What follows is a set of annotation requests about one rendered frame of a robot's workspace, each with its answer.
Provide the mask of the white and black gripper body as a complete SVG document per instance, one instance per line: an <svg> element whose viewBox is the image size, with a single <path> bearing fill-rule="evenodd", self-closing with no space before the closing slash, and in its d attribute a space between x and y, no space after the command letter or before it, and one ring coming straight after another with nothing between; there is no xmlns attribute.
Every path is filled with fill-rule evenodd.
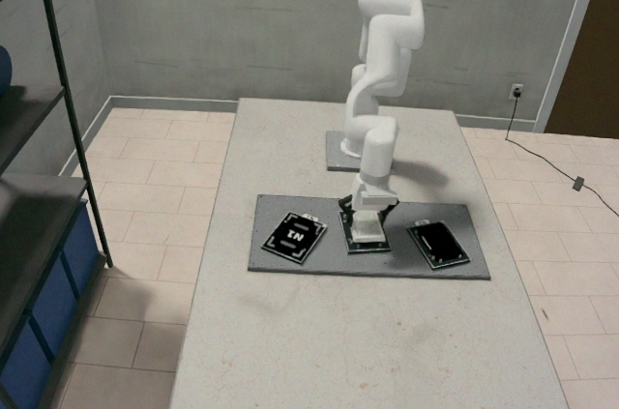
<svg viewBox="0 0 619 409"><path fill-rule="evenodd" d="M352 197L352 210L354 211L381 211L387 209L388 205L361 205L360 193L361 191L367 191L364 181L360 178L360 173L357 173L354 182L352 184L350 194Z"/></svg>

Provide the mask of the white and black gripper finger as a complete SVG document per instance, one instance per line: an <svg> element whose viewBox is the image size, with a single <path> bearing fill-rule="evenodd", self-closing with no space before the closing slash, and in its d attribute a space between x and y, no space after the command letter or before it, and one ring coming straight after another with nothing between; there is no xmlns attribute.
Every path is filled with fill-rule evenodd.
<svg viewBox="0 0 619 409"><path fill-rule="evenodd" d="M395 207L396 207L398 204L399 204L399 200L397 200L397 204L396 204L396 205L389 205L387 209L385 209L385 210L381 210L381 211L379 212L379 216L378 216L378 218L379 218L379 221L380 221L381 226L383 226L384 221L386 221L386 217L389 215L389 213L390 213L391 211L393 211L393 210L395 209ZM386 217L385 217L385 216L386 216Z"/></svg>
<svg viewBox="0 0 619 409"><path fill-rule="evenodd" d="M346 223L348 223L349 227L352 227L352 223L353 223L353 214L356 213L357 211L351 210L352 209L352 203L348 206L346 206L345 204L349 203L352 201L352 197L353 195L350 194L346 197L344 197L343 199L339 200L339 206L342 208L342 210L346 213Z"/></svg>

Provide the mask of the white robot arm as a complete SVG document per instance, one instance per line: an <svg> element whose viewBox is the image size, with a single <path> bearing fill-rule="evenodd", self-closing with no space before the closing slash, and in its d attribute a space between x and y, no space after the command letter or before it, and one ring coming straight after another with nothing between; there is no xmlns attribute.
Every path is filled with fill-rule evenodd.
<svg viewBox="0 0 619 409"><path fill-rule="evenodd" d="M351 73L346 138L340 149L346 156L362 160L360 178L367 191L360 193L361 205L396 205L397 193L385 183L395 174L390 168L399 123L395 117L375 115L379 110L375 96L402 95L412 49L419 49L425 39L423 4L422 0L358 2L363 17L360 59L364 65Z"/></svg>

